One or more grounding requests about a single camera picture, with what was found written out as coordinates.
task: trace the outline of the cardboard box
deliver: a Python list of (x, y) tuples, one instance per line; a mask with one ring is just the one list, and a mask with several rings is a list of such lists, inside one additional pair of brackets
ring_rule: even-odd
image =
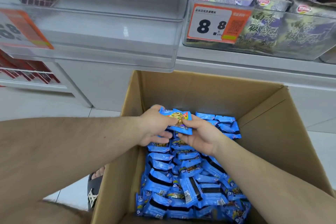
[[(238, 144), (334, 196), (289, 91), (282, 84), (180, 71), (135, 71), (121, 115), (139, 116), (153, 104), (236, 117), (242, 136)], [(144, 167), (141, 147), (133, 147), (107, 166), (92, 224), (153, 222), (133, 214)], [(266, 222), (252, 209), (246, 223)]]

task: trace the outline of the leg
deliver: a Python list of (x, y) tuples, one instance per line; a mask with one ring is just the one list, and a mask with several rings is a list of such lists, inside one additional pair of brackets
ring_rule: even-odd
[(3, 224), (90, 224), (92, 212), (49, 201), (19, 210), (2, 217)]

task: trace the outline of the person's left hand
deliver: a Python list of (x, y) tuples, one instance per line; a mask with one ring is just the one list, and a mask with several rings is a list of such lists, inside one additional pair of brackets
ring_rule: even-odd
[(176, 125), (177, 119), (160, 114), (160, 108), (161, 105), (153, 105), (139, 117), (139, 129), (144, 135), (139, 142), (140, 146), (147, 146), (150, 142), (168, 143), (173, 136), (165, 129)]

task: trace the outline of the price tag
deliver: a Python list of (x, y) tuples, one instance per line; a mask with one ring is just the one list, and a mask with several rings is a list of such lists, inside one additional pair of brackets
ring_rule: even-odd
[(54, 49), (26, 12), (12, 9), (0, 9), (0, 44)]
[(194, 4), (187, 38), (234, 44), (250, 10)]

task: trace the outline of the forearm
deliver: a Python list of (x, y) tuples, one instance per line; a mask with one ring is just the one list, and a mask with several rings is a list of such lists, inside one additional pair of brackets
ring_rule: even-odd
[(111, 162), (143, 136), (138, 117), (0, 122), (0, 214), (36, 202)]
[(269, 224), (334, 223), (336, 199), (223, 137), (215, 158)]

